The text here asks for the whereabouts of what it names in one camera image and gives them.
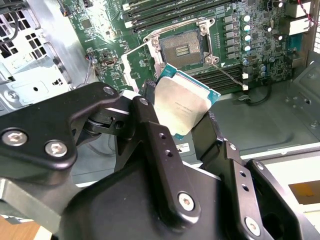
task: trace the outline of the wooden surface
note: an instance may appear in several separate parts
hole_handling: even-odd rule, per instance
[[[33,221],[12,225],[0,216],[0,240],[34,240],[39,227]]]

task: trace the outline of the cable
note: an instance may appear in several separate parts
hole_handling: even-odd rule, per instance
[[[114,157],[115,156],[115,153],[106,153],[106,152],[102,152],[102,151],[99,151],[98,149],[96,149],[94,146],[92,146],[91,144],[88,144],[87,145],[88,148],[94,152],[95,154],[98,154],[102,157],[107,157],[107,158],[111,158],[111,157]]]
[[[240,81],[235,80],[229,73],[227,73],[226,71],[222,70],[220,67],[213,65],[216,69],[218,69],[220,72],[222,72],[223,74],[225,74],[226,76],[228,76],[232,81],[234,81],[236,84],[240,85],[242,87],[243,91],[247,91],[248,90],[248,86],[243,84]]]
[[[302,8],[303,12],[307,16],[308,20],[310,22],[314,23],[316,26],[320,26],[320,24],[311,17],[310,13],[307,13],[307,11],[305,10],[304,5],[302,4],[301,0],[297,0],[297,1],[298,1],[298,4],[300,5],[300,7]]]
[[[88,79],[90,77],[90,68],[91,68],[91,63],[92,63],[92,58],[91,57],[88,57],[86,58],[88,61],[89,61],[89,65],[88,65],[88,68],[87,68],[87,71],[86,71],[86,74],[85,74],[85,78],[84,78],[84,82],[83,83],[80,83],[78,86],[76,86],[76,89],[79,88],[80,86],[84,86],[87,84],[88,82]]]
[[[247,98],[247,99],[244,100],[244,102],[246,104],[248,104],[249,106],[257,106],[257,105],[263,104],[264,102],[266,102],[270,98],[271,92],[272,92],[272,78],[270,77],[269,80],[268,80],[267,93],[266,93],[266,96],[264,98],[262,98],[259,101],[251,101],[250,98]]]
[[[14,34],[13,34],[12,38],[5,40],[3,42],[0,42],[0,46],[12,42],[12,40],[14,40],[18,36],[18,32],[19,32],[18,15],[17,15],[17,13],[15,13],[15,14],[11,14],[11,16],[14,20]]]

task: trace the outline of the label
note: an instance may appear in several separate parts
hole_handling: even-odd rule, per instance
[[[178,149],[179,154],[190,152],[189,143],[176,145],[176,149]]]

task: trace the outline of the chip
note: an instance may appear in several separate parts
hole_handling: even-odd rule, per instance
[[[257,32],[252,34],[252,40],[257,40],[258,38],[259,34]]]
[[[82,26],[84,29],[89,29],[92,27],[92,24],[89,19],[86,19],[82,21]]]
[[[164,61],[177,69],[204,63],[205,59],[199,29],[162,38],[159,43]]]

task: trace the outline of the screw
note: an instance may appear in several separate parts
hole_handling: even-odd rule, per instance
[[[255,220],[253,220],[251,217],[246,217],[244,219],[245,225],[250,230],[251,233],[253,233],[255,236],[260,236],[260,228],[258,226],[258,223],[256,223]]]
[[[148,101],[145,98],[140,98],[140,102],[146,106],[149,105]]]
[[[231,142],[229,142],[229,146],[233,151],[237,150],[236,146],[233,145]]]
[[[312,123],[310,123],[310,126],[313,128],[316,128],[319,126],[319,123],[318,123],[318,121],[313,121]]]
[[[7,131],[2,135],[2,141],[9,146],[21,146],[25,144],[27,140],[27,135],[19,130]]]
[[[158,43],[159,43],[158,39],[153,39],[153,40],[152,40],[152,44],[153,44],[153,45],[157,45]]]
[[[192,211],[195,208],[195,202],[193,201],[191,196],[186,193],[180,193],[178,195],[178,200],[183,209],[188,212]]]
[[[103,91],[104,91],[105,93],[109,94],[109,95],[115,94],[114,91],[113,91],[110,87],[108,87],[108,86],[105,86],[105,87],[103,88]]]
[[[264,166],[262,166],[262,164],[258,161],[255,162],[255,164],[257,165],[257,167],[262,171],[264,168]]]
[[[68,148],[60,141],[51,141],[45,145],[44,150],[50,156],[60,158],[67,154]]]
[[[207,63],[207,64],[210,64],[211,62],[212,62],[212,60],[211,60],[211,57],[206,57],[205,58],[205,62]]]
[[[11,98],[11,99],[17,99],[19,97],[18,93],[16,93],[15,91],[9,91],[8,92],[8,96]]]
[[[204,33],[204,32],[206,32],[206,31],[207,31],[207,28],[206,28],[206,26],[201,26],[201,27],[200,27],[200,30],[201,30],[201,32],[203,32],[203,33]]]

